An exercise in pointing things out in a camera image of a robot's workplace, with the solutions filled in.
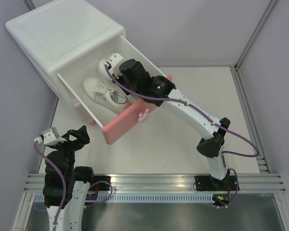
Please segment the white sneaker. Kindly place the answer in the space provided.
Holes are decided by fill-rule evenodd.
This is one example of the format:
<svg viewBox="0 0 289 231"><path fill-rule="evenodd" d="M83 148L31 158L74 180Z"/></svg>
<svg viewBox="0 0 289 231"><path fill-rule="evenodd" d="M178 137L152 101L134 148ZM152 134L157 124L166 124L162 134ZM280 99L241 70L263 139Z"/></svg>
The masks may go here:
<svg viewBox="0 0 289 231"><path fill-rule="evenodd" d="M107 71L112 75L114 75L114 72L112 70L111 65L106 61L106 59L101 59L97 63L97 71L99 74L107 81L112 82L112 78L108 75Z"/></svg>

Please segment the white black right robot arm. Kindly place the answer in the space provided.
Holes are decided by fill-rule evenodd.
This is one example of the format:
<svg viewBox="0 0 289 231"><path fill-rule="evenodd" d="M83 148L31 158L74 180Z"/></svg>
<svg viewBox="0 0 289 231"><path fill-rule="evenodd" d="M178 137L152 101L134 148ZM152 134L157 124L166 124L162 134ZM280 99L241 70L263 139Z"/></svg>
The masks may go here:
<svg viewBox="0 0 289 231"><path fill-rule="evenodd" d="M201 135L197 151L207 158L212 188L221 190L228 184L227 170L221 157L225 131L219 126L228 128L229 119L212 117L192 105L171 80L161 75L150 76L142 63L135 59L119 63L110 59L107 70L127 94L174 113L194 128Z"/></svg>

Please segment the light pink drawer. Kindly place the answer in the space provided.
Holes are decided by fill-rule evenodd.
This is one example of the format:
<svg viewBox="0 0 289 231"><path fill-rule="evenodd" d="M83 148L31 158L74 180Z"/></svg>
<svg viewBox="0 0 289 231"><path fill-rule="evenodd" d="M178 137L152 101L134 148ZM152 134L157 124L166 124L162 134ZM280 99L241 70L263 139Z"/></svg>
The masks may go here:
<svg viewBox="0 0 289 231"><path fill-rule="evenodd" d="M77 99L74 100L74 108L83 122L92 126L96 125L96 121Z"/></svg>

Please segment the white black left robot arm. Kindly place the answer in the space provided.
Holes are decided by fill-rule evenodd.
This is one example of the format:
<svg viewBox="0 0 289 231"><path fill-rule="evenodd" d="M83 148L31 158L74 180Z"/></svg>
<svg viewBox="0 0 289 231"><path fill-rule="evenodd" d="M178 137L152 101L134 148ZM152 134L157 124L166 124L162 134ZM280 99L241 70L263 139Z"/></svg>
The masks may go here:
<svg viewBox="0 0 289 231"><path fill-rule="evenodd" d="M75 152L90 142L86 126L60 136L52 127L42 133L53 151L45 159L44 204L52 231L81 230L87 192L95 187L91 167L75 166Z"/></svg>

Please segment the white sneaker sideways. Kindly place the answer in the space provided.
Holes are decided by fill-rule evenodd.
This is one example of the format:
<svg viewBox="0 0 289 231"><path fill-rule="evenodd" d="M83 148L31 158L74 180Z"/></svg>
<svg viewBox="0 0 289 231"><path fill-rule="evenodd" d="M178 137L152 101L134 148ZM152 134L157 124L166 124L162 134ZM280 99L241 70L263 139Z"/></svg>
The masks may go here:
<svg viewBox="0 0 289 231"><path fill-rule="evenodd" d="M126 94L119 90L113 83L89 77L84 80L83 88L86 95L94 103L113 112L121 113L131 105Z"/></svg>

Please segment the dark pink drawer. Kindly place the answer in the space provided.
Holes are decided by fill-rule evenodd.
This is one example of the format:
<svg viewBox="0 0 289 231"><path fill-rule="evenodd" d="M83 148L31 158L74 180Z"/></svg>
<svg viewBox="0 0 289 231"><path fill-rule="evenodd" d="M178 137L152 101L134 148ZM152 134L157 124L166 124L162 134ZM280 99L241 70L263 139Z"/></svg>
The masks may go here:
<svg viewBox="0 0 289 231"><path fill-rule="evenodd" d="M147 108L150 112L156 109L156 106L153 104L129 96L131 105L123 112L116 113L94 103L86 95L83 88L84 80L89 77L103 79L97 71L97 63L99 60L108 57L113 52L119 53L124 60L135 59L141 62L145 70L149 72L152 77L164 75L163 72L161 72L122 35L100 45L57 73L58 78L69 95L66 100L69 107L74 110L76 115L78 115L74 108L74 100L77 99L93 117L96 124L99 125L107 144L113 144L131 128L137 125L138 114L140 112L144 112Z"/></svg>

